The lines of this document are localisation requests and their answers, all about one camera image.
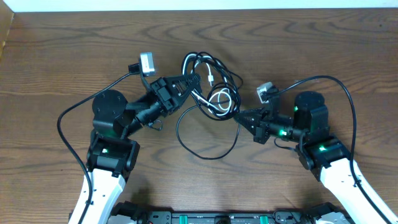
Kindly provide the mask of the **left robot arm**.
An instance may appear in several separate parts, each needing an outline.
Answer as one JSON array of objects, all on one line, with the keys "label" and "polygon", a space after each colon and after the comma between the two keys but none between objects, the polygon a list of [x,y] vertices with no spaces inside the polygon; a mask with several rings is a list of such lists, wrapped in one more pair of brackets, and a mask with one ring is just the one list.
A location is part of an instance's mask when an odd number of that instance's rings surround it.
[{"label": "left robot arm", "polygon": [[94,97],[93,130],[87,153],[86,174],[69,223],[106,223],[133,170],[140,145],[130,139],[144,126],[153,128],[159,117],[176,112],[194,88],[197,74],[143,81],[146,93],[129,102],[117,90]]}]

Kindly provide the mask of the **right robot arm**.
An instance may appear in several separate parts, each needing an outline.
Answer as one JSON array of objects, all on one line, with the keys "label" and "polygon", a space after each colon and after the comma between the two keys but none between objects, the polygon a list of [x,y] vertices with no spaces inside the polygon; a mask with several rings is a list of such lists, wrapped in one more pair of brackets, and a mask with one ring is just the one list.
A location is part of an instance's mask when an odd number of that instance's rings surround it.
[{"label": "right robot arm", "polygon": [[330,132],[322,94],[298,94],[292,117],[279,113],[279,98],[274,97],[262,108],[240,111],[234,120],[260,144],[271,136],[296,142],[303,167],[339,200],[355,223],[397,223],[397,216],[351,161],[347,147]]}]

